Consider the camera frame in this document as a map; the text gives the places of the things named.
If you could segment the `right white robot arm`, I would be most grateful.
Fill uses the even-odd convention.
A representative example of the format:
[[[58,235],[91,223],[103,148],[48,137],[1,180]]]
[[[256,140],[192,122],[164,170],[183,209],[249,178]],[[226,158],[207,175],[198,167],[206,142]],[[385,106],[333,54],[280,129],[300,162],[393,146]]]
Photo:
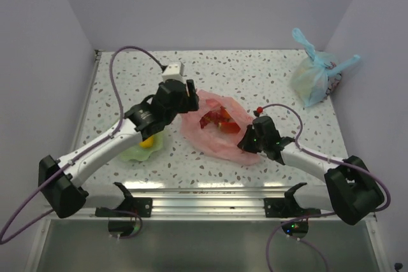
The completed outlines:
[[[335,160],[300,148],[295,139],[282,137],[268,116],[258,117],[247,126],[238,147],[252,154],[264,153],[271,161],[302,170],[324,183],[322,186],[298,183],[281,198],[265,199],[267,217],[308,217],[327,211],[355,225],[385,200],[360,158],[352,155]]]

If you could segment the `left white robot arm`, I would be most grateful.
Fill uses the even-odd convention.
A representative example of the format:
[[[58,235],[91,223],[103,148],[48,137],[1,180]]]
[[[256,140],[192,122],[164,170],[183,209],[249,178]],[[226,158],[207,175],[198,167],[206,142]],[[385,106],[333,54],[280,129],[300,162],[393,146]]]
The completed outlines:
[[[96,206],[95,197],[82,185],[100,167],[123,151],[161,132],[178,114],[198,110],[199,98],[193,80],[169,79],[155,94],[133,105],[102,135],[75,152],[39,163],[38,187],[59,218],[74,215],[86,206]]]

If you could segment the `yellow bell pepper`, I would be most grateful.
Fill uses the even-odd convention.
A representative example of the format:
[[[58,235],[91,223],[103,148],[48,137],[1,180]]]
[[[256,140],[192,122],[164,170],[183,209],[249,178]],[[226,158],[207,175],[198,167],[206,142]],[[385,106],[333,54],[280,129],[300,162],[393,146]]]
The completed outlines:
[[[155,136],[151,136],[147,138],[146,140],[140,142],[139,146],[141,148],[151,148],[154,146],[154,143],[155,143]]]

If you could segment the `pink plastic bag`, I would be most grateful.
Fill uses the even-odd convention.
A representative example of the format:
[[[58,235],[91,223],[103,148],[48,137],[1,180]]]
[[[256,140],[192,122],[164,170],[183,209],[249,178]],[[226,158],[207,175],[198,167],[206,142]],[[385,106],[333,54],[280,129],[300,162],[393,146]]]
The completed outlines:
[[[244,137],[247,126],[253,117],[232,97],[220,96],[205,90],[198,91],[199,109],[181,115],[180,132],[192,146],[205,155],[235,162],[243,166],[251,166],[260,161],[257,154],[245,152],[237,147]],[[240,126],[237,134],[226,134],[219,130],[218,125],[208,124],[201,129],[200,119],[209,111],[226,108],[232,119]]]

